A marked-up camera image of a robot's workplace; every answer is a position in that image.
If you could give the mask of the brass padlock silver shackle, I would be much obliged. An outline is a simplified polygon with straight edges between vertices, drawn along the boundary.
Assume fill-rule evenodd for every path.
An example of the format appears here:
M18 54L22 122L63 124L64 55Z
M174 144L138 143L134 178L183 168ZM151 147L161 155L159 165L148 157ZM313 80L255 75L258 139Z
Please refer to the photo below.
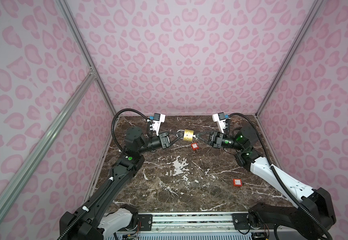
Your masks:
M178 130L176 135L186 142L193 142L195 136L193 130Z

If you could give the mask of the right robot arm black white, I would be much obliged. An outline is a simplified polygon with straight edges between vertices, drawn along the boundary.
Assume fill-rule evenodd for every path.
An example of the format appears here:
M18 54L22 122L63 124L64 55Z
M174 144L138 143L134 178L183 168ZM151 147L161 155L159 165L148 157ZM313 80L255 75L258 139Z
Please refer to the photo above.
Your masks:
M273 225L274 232L279 227L288 227L307 240L333 238L329 229L336 223L336 216L330 193L293 178L272 164L267 158L267 152L263 155L259 153L254 144L264 143L254 126L243 126L234 136L226 132L206 132L195 136L213 148L235 150L234 157L240 167L263 179L293 205L280 207L257 203L248 211L249 227L259 229L265 225Z

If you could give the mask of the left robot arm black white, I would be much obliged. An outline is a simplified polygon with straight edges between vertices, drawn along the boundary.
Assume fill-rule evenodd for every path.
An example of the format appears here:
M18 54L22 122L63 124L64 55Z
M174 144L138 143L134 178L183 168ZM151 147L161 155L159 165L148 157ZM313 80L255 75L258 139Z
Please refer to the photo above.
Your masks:
M123 205L108 215L106 211L142 168L145 162L143 153L167 149L182 137L182 132L164 132L146 137L141 128L129 128L125 135L125 146L112 165L109 178L73 214L66 212L61 217L59 239L105 240L121 230L137 235L143 228L143 222L135 207Z

